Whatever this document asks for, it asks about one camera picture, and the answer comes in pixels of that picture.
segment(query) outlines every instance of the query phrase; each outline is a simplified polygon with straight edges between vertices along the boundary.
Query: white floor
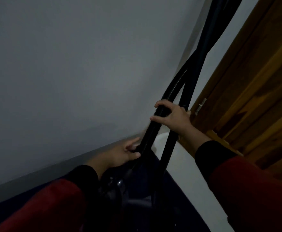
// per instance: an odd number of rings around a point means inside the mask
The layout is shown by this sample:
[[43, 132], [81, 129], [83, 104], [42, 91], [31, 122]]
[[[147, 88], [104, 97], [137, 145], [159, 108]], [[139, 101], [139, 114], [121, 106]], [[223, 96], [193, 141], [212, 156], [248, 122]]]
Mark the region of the white floor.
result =
[[[161, 133], [156, 137], [152, 150], [160, 159], [168, 137]], [[175, 145], [167, 171], [185, 193], [212, 232], [233, 231], [227, 215], [209, 190], [194, 158], [179, 144]]]

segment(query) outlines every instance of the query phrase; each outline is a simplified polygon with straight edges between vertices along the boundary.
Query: person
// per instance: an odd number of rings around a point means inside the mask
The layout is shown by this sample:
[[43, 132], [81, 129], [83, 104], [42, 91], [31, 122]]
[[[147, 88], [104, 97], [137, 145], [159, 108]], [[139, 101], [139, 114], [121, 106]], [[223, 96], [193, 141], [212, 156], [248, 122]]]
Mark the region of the person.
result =
[[[235, 231], [282, 231], [282, 183], [194, 128], [189, 113], [167, 100], [167, 117], [150, 117], [184, 137], [195, 161]], [[97, 200], [98, 182], [111, 167], [139, 158], [138, 138], [98, 154], [46, 186], [0, 225], [4, 231], [79, 231], [86, 208]]]

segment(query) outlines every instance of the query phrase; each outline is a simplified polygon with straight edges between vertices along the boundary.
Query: metal hinge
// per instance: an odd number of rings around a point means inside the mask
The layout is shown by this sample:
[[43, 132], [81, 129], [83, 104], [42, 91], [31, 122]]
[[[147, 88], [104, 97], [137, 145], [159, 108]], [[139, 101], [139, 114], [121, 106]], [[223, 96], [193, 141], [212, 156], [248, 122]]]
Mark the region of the metal hinge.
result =
[[201, 102], [201, 104], [199, 104], [199, 107], [198, 107], [197, 111], [195, 112], [195, 115], [196, 115], [196, 116], [198, 115], [198, 112], [201, 110], [201, 108], [202, 108], [202, 106], [204, 105], [204, 103], [205, 103], [206, 100], [207, 100], [206, 98], [203, 99], [203, 101]]

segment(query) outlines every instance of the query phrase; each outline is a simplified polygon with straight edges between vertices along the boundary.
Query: sleeve cuff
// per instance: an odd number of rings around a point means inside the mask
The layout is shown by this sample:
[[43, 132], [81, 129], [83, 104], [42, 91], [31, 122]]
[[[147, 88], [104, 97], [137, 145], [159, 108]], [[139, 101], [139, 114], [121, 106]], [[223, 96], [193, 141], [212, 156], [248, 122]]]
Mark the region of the sleeve cuff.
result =
[[98, 193], [99, 181], [97, 173], [88, 165], [80, 165], [74, 168], [63, 178], [76, 184], [83, 191], [86, 199], [90, 199]]
[[204, 179], [208, 182], [209, 176], [226, 160], [237, 156], [217, 141], [207, 141], [196, 151], [195, 160]]

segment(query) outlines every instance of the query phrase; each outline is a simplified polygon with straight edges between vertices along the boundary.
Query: hand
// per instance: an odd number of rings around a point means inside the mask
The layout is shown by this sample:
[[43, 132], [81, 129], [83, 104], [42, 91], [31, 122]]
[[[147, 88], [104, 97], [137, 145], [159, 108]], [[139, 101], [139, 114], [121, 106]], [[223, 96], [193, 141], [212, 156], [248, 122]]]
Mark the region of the hand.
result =
[[139, 152], [132, 153], [131, 150], [135, 150], [136, 147], [133, 145], [140, 138], [135, 138], [129, 141], [124, 142], [121, 145], [117, 145], [112, 149], [100, 153], [93, 158], [91, 158], [86, 165], [91, 166], [97, 173], [98, 178], [100, 179], [103, 173], [112, 167], [118, 167], [124, 163], [135, 160], [141, 155]]
[[169, 108], [171, 114], [167, 117], [151, 116], [151, 121], [166, 125], [169, 129], [177, 132], [179, 135], [184, 135], [186, 130], [192, 127], [189, 120], [191, 111], [186, 112], [183, 107], [175, 105], [166, 99], [156, 102], [155, 107], [160, 105]]

